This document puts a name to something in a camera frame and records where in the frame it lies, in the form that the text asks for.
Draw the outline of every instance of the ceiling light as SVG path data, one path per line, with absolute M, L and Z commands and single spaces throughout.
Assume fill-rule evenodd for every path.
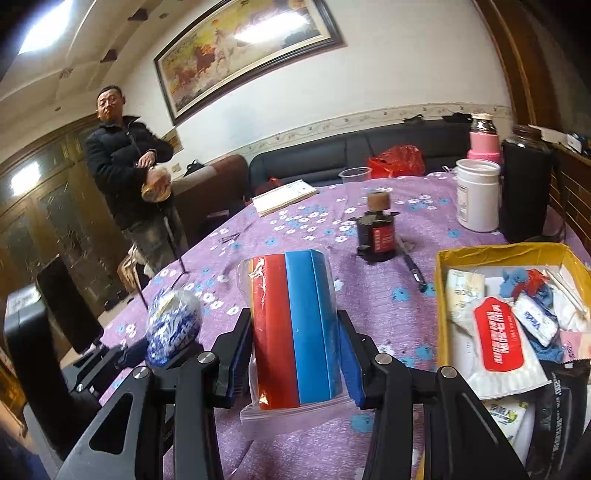
M 10 181 L 10 186 L 14 196 L 22 195 L 31 190 L 41 178 L 39 163 L 33 162 L 27 165 L 18 173 L 15 173 Z
M 64 2 L 33 25 L 18 54 L 40 50 L 53 44 L 64 33 L 68 25 L 72 1 L 64 0 Z
M 300 14 L 285 12 L 248 27 L 234 38 L 246 43 L 262 43 L 297 30 L 306 23 L 307 20 Z

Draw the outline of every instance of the white jar label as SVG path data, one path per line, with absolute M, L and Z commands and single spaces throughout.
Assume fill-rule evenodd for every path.
M 460 184 L 457 185 L 457 217 L 468 221 L 468 189 Z

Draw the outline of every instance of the man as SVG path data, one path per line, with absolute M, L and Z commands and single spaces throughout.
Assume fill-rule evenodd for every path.
M 111 215 L 124 235 L 138 248 L 147 265 L 158 273 L 187 251 L 172 196 L 160 203 L 142 199 L 144 183 L 158 191 L 170 184 L 170 175 L 155 163 L 173 156 L 173 148 L 159 140 L 134 116 L 123 116 L 125 97 L 115 85 L 103 88 L 96 99 L 99 128 L 86 140 L 88 169 L 105 196 Z

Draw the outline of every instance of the black leather sofa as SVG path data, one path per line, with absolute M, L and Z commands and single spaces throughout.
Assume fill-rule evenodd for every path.
M 340 183 L 339 173 L 366 166 L 367 159 L 395 145 L 420 148 L 426 173 L 454 167 L 470 148 L 470 124 L 427 120 L 387 125 L 322 138 L 258 154 L 248 169 L 254 192 L 271 178 L 282 184 L 303 179 L 314 186 Z

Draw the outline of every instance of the notebook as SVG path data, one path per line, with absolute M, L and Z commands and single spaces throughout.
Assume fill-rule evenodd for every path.
M 318 193 L 318 190 L 312 185 L 307 184 L 304 180 L 296 180 L 293 183 L 282 185 L 275 190 L 254 197 L 252 203 L 257 213 L 260 216 L 265 216 L 292 203 L 305 200 L 316 193 Z

